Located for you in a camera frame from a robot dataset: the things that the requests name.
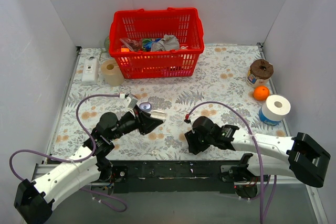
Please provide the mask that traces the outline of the purple earbud charging case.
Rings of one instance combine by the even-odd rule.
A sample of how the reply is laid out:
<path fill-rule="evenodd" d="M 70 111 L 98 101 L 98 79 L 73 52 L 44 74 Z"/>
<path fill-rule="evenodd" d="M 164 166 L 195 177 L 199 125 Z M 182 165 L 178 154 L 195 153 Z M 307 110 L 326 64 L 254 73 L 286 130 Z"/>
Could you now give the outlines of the purple earbud charging case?
<path fill-rule="evenodd" d="M 145 112 L 152 110 L 152 105 L 149 102 L 140 103 L 139 108 Z"/>

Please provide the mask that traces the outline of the white earbud charging case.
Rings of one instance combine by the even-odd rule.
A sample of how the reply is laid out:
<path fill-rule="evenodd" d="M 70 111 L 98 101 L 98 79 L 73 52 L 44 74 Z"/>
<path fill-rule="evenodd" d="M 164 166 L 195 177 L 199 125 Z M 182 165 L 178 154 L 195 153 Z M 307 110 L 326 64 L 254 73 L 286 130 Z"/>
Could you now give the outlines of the white earbud charging case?
<path fill-rule="evenodd" d="M 153 110 L 151 112 L 151 117 L 162 120 L 162 121 L 165 121 L 166 118 L 167 118 L 167 113 L 163 112 L 163 111 L 159 111 L 159 110 Z"/>

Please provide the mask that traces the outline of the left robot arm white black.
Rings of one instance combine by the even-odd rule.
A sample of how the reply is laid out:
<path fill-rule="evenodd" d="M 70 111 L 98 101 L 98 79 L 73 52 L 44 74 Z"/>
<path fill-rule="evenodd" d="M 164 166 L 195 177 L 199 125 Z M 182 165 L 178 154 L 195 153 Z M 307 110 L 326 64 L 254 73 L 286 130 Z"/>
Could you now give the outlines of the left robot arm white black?
<path fill-rule="evenodd" d="M 150 113 L 138 106 L 121 118 L 104 113 L 92 130 L 92 139 L 68 159 L 32 182 L 25 179 L 17 188 L 14 207 L 26 223 L 45 223 L 53 210 L 67 197 L 90 182 L 106 182 L 112 178 L 112 163 L 106 156 L 114 149 L 113 140 L 132 131 L 146 135 L 164 123 L 167 114 Z"/>

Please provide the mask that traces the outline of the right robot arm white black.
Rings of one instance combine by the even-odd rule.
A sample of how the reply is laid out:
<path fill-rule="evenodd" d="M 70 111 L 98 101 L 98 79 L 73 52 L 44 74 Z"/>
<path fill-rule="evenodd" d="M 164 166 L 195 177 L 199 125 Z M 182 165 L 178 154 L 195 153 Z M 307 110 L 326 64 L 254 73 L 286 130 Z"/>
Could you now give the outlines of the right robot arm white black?
<path fill-rule="evenodd" d="M 234 125 L 218 126 L 205 116 L 194 120 L 187 116 L 184 121 L 192 126 L 185 133 L 190 153 L 197 155 L 211 145 L 221 150 L 256 153 L 256 157 L 238 166 L 242 180 L 271 174 L 295 177 L 315 188 L 324 185 L 331 156 L 306 133 L 299 132 L 295 137 L 251 135 Z"/>

